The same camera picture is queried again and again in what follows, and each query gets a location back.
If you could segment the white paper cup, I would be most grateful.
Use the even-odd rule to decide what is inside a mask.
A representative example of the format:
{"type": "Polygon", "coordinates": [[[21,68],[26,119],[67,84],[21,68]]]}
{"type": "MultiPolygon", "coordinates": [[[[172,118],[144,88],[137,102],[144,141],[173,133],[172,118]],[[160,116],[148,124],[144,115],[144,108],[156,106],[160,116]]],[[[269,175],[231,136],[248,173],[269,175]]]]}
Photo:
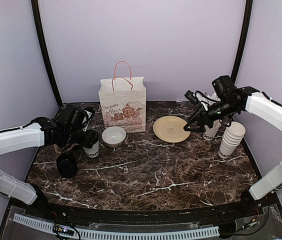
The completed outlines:
{"type": "Polygon", "coordinates": [[[98,157],[100,153],[99,141],[94,143],[91,148],[83,147],[83,150],[85,154],[91,159],[98,157]]]}

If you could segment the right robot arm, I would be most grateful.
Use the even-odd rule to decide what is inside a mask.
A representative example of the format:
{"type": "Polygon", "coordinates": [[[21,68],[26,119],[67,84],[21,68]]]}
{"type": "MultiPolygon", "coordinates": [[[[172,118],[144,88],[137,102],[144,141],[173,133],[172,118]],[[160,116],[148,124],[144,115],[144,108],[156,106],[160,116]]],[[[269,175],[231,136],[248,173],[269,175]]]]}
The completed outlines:
{"type": "MultiPolygon", "coordinates": [[[[199,91],[188,90],[185,97],[197,109],[187,120],[183,129],[187,132],[204,133],[206,127],[212,128],[213,122],[225,117],[248,112],[282,132],[282,105],[265,92],[251,87],[236,87],[228,75],[220,76],[212,82],[214,91],[219,100],[214,100],[211,105],[202,103],[198,99],[199,91]]],[[[282,160],[270,170],[264,177],[258,180],[240,196],[240,202],[236,205],[236,213],[241,217],[247,217],[255,210],[256,204],[271,192],[278,191],[282,187],[282,160]]]]}

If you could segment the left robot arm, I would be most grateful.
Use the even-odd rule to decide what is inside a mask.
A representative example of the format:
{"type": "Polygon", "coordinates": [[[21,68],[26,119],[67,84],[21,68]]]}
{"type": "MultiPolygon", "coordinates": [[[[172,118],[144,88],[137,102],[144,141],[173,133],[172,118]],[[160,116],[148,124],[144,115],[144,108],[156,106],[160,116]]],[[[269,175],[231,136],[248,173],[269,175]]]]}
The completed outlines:
{"type": "MultiPolygon", "coordinates": [[[[0,156],[23,149],[56,145],[62,150],[71,144],[84,148],[94,145],[99,138],[88,132],[95,115],[93,107],[85,109],[67,105],[53,119],[37,117],[26,125],[0,130],[0,156]]],[[[0,193],[29,206],[41,218],[52,213],[44,193],[34,184],[20,181],[0,169],[0,193]]]]}

